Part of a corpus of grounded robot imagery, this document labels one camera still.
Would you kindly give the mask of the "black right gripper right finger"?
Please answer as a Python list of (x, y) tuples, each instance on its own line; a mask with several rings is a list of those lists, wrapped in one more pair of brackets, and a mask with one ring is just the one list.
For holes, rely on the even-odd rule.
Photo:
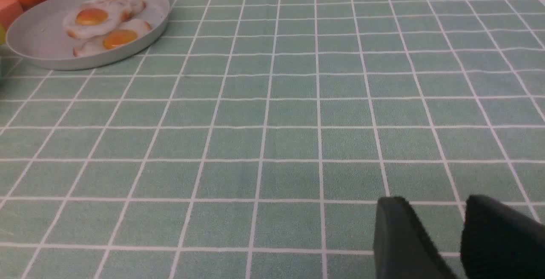
[(470, 195), (461, 261), (469, 279), (543, 279), (545, 227), (491, 197)]

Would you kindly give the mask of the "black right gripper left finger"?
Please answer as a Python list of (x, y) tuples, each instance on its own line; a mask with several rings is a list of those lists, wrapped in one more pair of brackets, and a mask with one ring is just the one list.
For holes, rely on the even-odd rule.
[(373, 251), (378, 279), (457, 278), (403, 197), (378, 199)]

